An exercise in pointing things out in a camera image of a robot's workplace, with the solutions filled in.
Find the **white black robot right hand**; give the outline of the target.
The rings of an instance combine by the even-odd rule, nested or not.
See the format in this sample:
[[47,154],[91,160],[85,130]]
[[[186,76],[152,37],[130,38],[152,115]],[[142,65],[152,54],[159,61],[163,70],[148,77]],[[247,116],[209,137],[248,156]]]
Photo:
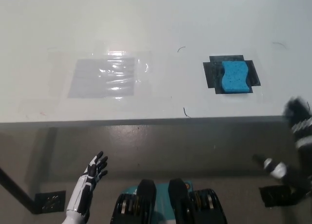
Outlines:
[[307,102],[296,97],[287,102],[284,117],[293,135],[300,169],[259,154],[255,154],[253,160],[283,184],[310,191],[312,189],[312,112]]

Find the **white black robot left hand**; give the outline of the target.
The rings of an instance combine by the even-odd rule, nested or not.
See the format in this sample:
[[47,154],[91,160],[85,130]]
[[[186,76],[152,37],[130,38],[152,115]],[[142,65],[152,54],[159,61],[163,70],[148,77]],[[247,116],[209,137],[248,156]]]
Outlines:
[[108,157],[104,156],[103,151],[100,151],[90,161],[76,183],[66,211],[73,211],[86,219],[87,215],[90,213],[93,192],[97,183],[108,173],[106,169],[107,160]]

